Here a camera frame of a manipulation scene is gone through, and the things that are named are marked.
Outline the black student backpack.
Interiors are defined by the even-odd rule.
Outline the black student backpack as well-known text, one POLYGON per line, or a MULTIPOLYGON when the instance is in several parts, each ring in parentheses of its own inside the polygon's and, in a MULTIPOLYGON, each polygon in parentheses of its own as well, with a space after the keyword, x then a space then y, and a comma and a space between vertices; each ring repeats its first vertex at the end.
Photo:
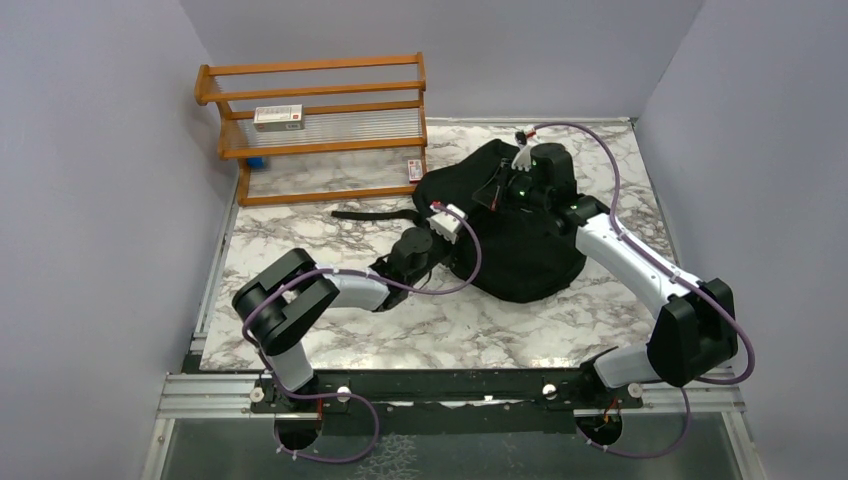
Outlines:
POLYGON ((577 252, 573 236, 559 230, 543 212, 492 212, 471 195, 495 172, 502 159, 519 148, 492 140, 464 160, 426 173, 413 194, 413 208, 391 212, 335 211, 333 217, 352 221, 409 220, 412 227, 429 225, 433 202, 453 204, 468 216, 474 232, 456 241, 459 251, 446 266, 461 280, 500 300, 528 303, 553 295, 570 285, 586 257, 577 252))

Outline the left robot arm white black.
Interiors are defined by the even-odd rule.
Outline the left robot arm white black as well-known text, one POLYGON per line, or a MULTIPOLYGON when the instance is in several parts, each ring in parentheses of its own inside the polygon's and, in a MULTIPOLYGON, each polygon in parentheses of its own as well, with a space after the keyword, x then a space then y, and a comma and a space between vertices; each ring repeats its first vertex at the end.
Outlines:
POLYGON ((321 266, 302 248, 280 257, 241 287, 231 300, 244 333, 279 380, 276 396, 298 411, 313 401, 314 370, 302 339, 328 309, 384 312, 404 302, 415 285, 447 261, 459 231, 405 230, 389 254, 365 270, 321 266))

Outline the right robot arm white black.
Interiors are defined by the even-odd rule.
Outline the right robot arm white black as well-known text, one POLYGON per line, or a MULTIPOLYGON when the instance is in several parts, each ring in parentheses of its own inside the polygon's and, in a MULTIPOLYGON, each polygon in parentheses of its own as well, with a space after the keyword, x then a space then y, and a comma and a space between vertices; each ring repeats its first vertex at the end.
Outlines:
POLYGON ((631 383, 683 387, 737 354, 739 336, 729 322, 730 287, 679 269, 622 227, 609 206, 579 193, 573 160, 563 145, 525 146, 502 159, 472 198, 493 212, 551 215, 561 232, 573 236, 577 252, 612 273, 654 317, 647 342, 614 348, 581 364, 576 384, 585 404, 600 407, 617 388, 631 383))

